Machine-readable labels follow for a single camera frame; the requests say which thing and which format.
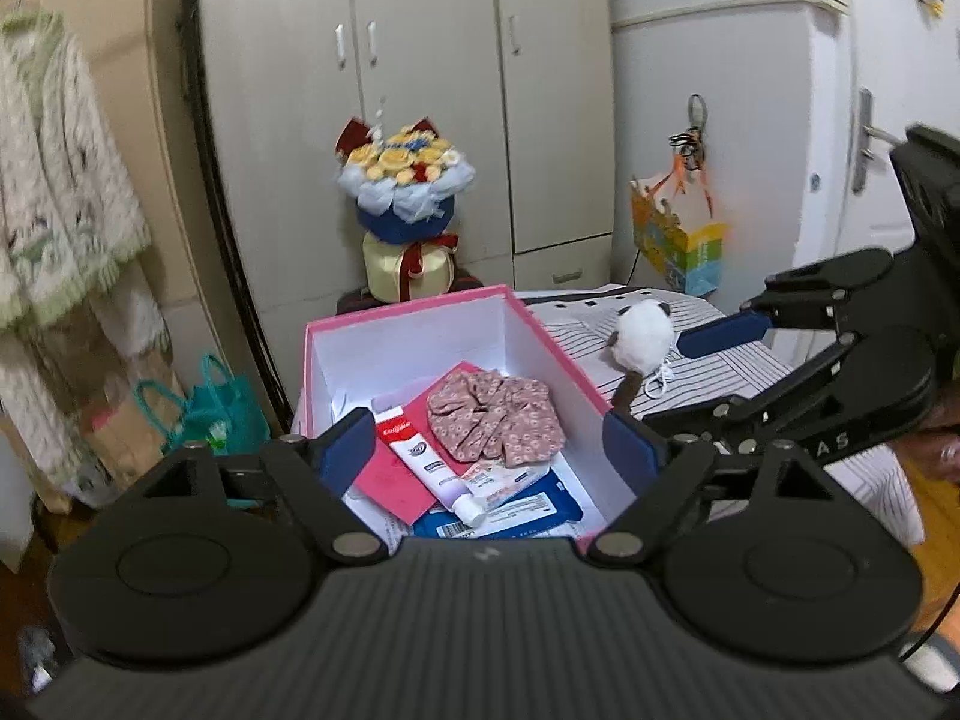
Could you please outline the blue wet wipes pack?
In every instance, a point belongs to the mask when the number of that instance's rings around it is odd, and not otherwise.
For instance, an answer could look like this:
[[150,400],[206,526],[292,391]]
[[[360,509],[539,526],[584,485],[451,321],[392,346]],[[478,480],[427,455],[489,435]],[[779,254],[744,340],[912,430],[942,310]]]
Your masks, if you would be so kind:
[[524,491],[488,512],[478,527],[470,528],[449,512],[434,509],[413,524],[420,538],[511,539],[532,538],[553,528],[579,522],[583,509],[555,472],[548,472]]

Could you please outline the white plush cat keychain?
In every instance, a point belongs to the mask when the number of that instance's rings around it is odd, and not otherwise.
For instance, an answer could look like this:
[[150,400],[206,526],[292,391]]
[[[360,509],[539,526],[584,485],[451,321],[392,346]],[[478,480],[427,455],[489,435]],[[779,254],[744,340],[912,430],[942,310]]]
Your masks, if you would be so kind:
[[674,346],[672,309],[667,302],[645,299],[620,310],[617,327],[607,342],[613,362],[623,371],[612,408],[630,415],[633,401],[662,369]]

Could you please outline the white toothpaste tube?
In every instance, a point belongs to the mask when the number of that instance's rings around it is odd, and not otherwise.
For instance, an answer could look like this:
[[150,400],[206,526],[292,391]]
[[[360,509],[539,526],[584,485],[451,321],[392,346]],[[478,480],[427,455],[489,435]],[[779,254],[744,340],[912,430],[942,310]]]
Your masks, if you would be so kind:
[[470,494],[464,481],[416,429],[400,406],[377,413],[374,424],[382,442],[389,445],[389,449],[446,511],[459,518],[467,528],[475,528],[482,523],[485,511],[480,502]]

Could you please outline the pink floral scrunchie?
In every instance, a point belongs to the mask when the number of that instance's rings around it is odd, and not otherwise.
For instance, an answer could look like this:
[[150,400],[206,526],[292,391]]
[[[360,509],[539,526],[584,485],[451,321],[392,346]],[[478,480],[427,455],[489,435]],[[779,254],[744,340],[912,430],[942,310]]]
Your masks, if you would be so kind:
[[428,394],[427,418],[460,463],[547,463],[566,444],[548,387],[498,371],[452,371]]

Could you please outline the teal woven bag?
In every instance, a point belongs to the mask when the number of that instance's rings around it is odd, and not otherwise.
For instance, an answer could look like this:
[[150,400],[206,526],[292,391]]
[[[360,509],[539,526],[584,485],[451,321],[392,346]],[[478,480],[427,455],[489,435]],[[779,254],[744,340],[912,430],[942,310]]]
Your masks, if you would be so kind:
[[233,376],[217,356],[200,361],[202,382],[187,397],[157,380],[140,380],[133,398],[149,426],[163,438],[163,454],[200,442],[217,457],[253,454],[272,437],[251,382]]

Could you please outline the colourful paper gift bag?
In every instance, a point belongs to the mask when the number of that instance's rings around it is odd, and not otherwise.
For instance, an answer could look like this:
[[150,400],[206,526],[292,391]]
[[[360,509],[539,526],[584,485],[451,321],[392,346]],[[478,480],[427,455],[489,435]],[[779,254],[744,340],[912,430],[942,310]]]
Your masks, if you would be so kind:
[[704,169],[686,167],[680,154],[657,176],[630,181],[636,249],[679,293],[704,298],[719,288],[726,224]]

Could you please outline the pink cardboard box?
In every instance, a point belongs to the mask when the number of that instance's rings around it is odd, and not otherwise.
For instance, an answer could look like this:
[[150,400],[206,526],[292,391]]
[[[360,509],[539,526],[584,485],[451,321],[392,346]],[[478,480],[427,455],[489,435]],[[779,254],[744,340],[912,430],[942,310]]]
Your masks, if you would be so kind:
[[412,536],[489,539],[601,533],[636,494],[604,452],[608,403],[508,288],[309,323],[299,427],[356,410],[402,415],[427,455],[378,437],[332,461],[338,497],[387,548]]

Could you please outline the brown paper bag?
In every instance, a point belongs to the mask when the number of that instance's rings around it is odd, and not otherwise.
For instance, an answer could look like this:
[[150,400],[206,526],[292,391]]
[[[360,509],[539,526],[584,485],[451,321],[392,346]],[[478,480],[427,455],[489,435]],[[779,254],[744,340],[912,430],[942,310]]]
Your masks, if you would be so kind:
[[176,403],[148,387],[145,403],[160,427],[149,421],[135,398],[140,380],[154,380],[176,397],[184,394],[176,372],[163,355],[153,351],[133,363],[128,377],[110,372],[103,388],[83,406],[80,418],[83,439],[121,491],[137,483],[163,458],[164,429],[171,429],[179,416]]

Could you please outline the white door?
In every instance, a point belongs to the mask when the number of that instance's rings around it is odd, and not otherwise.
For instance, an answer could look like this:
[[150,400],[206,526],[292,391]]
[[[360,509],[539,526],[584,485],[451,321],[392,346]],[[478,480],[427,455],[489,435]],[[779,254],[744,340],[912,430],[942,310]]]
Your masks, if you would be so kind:
[[809,7],[811,125],[807,185],[793,264],[862,247],[907,249],[913,228],[889,153],[874,142],[861,195],[850,190],[857,93],[874,95],[874,124],[905,137],[914,124],[958,133],[958,0],[844,0]]

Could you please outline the yellow flower bouquet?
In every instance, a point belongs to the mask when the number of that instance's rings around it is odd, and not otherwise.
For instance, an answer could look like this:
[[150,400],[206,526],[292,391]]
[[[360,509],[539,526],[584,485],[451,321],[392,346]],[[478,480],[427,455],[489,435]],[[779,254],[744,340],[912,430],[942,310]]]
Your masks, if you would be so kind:
[[392,135],[381,115],[353,117],[335,144],[337,185],[355,202],[363,229],[366,289],[381,304],[451,291],[459,236],[451,231],[455,199],[475,181],[466,155],[430,119]]

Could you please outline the cream knitted cardigan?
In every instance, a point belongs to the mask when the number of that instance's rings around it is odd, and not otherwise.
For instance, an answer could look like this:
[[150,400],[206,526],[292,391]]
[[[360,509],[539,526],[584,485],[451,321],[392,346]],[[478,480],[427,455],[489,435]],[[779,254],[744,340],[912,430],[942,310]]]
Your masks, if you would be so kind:
[[139,257],[151,231],[64,18],[2,18],[2,383],[29,387],[21,330],[89,304],[125,359],[169,344]]

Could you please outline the beige wardrobe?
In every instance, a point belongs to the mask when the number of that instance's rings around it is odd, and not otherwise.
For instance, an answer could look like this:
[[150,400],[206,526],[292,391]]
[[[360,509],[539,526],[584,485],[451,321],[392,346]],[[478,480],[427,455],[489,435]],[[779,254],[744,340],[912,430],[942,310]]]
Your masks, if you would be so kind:
[[457,258],[521,289],[605,283],[612,259],[607,0],[199,0],[206,100],[268,357],[301,387],[302,332],[361,286],[361,229],[338,190],[352,119],[430,121],[475,181]]

